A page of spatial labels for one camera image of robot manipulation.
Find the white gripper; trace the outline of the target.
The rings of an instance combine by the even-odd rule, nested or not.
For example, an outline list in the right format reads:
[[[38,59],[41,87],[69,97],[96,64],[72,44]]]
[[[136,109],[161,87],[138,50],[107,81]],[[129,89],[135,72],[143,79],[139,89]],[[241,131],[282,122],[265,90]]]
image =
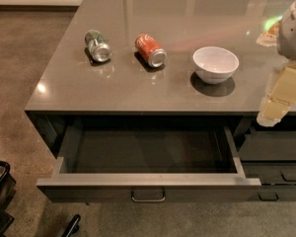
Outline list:
[[[280,21],[277,50],[282,56],[296,60],[296,0],[285,11]],[[296,61],[285,63],[272,70],[265,87],[257,122],[273,127],[285,117],[296,104]]]

